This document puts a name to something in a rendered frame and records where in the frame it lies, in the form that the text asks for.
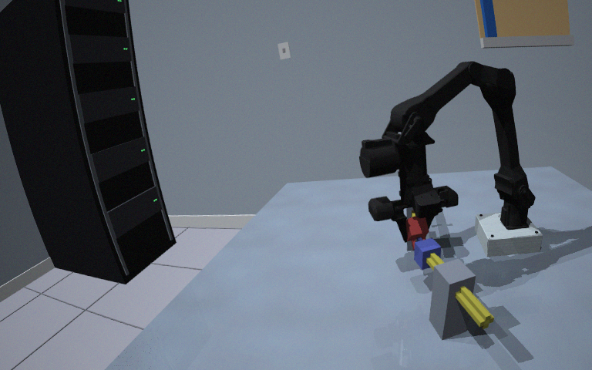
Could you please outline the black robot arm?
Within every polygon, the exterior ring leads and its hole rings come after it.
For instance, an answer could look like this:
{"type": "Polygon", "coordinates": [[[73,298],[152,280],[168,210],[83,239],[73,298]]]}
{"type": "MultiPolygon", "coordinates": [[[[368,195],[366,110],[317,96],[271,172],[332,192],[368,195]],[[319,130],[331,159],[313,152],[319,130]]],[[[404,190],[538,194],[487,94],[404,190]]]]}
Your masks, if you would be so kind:
{"type": "MultiPolygon", "coordinates": [[[[527,214],[535,196],[520,166],[512,107],[516,82],[507,68],[461,62],[423,94],[394,106],[382,139],[362,140],[359,157],[362,172],[369,178],[395,173],[398,169],[426,170],[426,145],[435,143],[426,130],[437,112],[470,83],[480,87],[493,111],[501,165],[494,180],[499,198],[504,200],[500,220],[507,230],[529,228],[527,214]]],[[[433,188],[430,178],[420,187],[409,184],[406,198],[412,201],[407,205],[412,205],[416,217],[437,216],[439,208],[448,205],[449,191],[446,187],[433,188]]]]}

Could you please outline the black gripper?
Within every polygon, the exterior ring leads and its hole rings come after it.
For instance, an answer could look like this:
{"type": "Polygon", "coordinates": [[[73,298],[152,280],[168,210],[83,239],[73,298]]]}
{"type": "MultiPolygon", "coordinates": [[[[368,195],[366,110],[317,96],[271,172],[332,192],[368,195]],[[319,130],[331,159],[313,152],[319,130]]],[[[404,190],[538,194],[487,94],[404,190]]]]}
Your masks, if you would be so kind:
{"type": "MultiPolygon", "coordinates": [[[[401,200],[390,201],[387,196],[371,198],[368,202],[368,211],[375,221],[390,219],[396,221],[399,230],[401,231],[400,234],[402,235],[403,240],[407,242],[407,217],[406,215],[404,215],[403,209],[412,207],[412,205],[407,205],[411,204],[412,202],[410,200],[407,200],[406,198],[407,189],[409,188],[409,184],[411,183],[413,187],[420,187],[425,183],[425,181],[430,181],[430,179],[426,170],[418,172],[403,172],[399,170],[399,180],[399,196],[401,197],[401,200]]],[[[446,187],[449,191],[448,205],[446,205],[446,207],[457,206],[458,194],[448,186],[443,187],[446,187]]]]}

